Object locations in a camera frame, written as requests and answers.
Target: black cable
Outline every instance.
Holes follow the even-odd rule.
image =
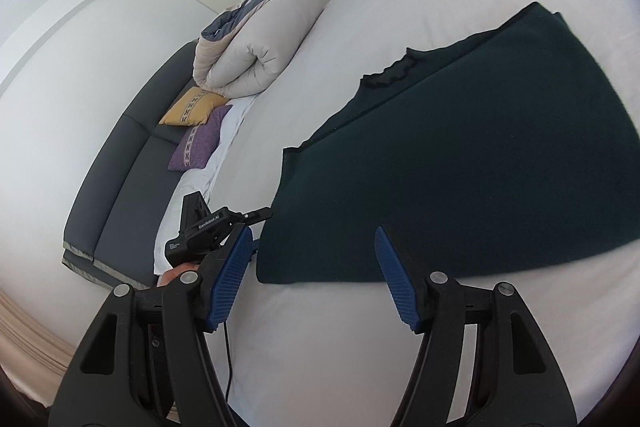
[[[222,324],[225,328],[225,344],[226,344],[226,363],[229,365],[229,380],[226,383],[225,401],[229,401],[229,390],[231,389],[231,378],[234,375],[234,369],[231,367],[231,349],[229,349],[229,333],[226,331],[226,321]]]

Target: bed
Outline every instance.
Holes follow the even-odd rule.
[[[640,128],[640,0],[332,0],[288,68],[244,114],[202,185],[212,210],[268,205],[282,149],[299,146],[354,95],[363,74],[382,71],[407,47],[429,50],[498,27],[538,1],[559,11],[606,72]],[[174,198],[156,238],[175,236]],[[259,236],[256,225],[254,236]],[[461,280],[521,293],[552,348],[578,419],[602,399],[640,336],[640,242],[589,259],[522,273]],[[252,426],[388,426],[411,374],[420,337],[404,325],[384,283],[262,285],[255,261],[228,321],[230,405]],[[459,381],[472,367],[465,337]],[[225,339],[209,337],[226,383]],[[454,398],[450,419],[462,415]]]

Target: purple pillow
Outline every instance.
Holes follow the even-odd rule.
[[[170,171],[204,169],[220,143],[220,125],[231,109],[222,105],[211,111],[207,123],[189,127],[169,162]]]

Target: human hand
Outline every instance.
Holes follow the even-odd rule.
[[[198,270],[197,264],[193,264],[193,263],[178,264],[178,266],[176,266],[175,268],[172,268],[171,270],[167,270],[160,276],[160,279],[158,279],[158,286],[166,286],[176,277],[180,277],[180,275],[182,275],[183,273],[188,271],[197,271],[197,270]]]

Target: black robotic device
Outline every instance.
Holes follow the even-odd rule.
[[[199,269],[165,287],[111,292],[67,369],[49,426],[173,426],[166,417],[175,401],[185,427],[248,427],[226,403],[204,333],[228,317],[252,256],[248,224],[270,216],[268,208],[211,213],[199,192],[185,196],[167,258]],[[513,285],[460,285],[383,227],[374,245],[402,320],[424,334],[392,427],[576,425],[558,364]],[[478,325],[470,395],[465,415],[447,423],[466,324]]]

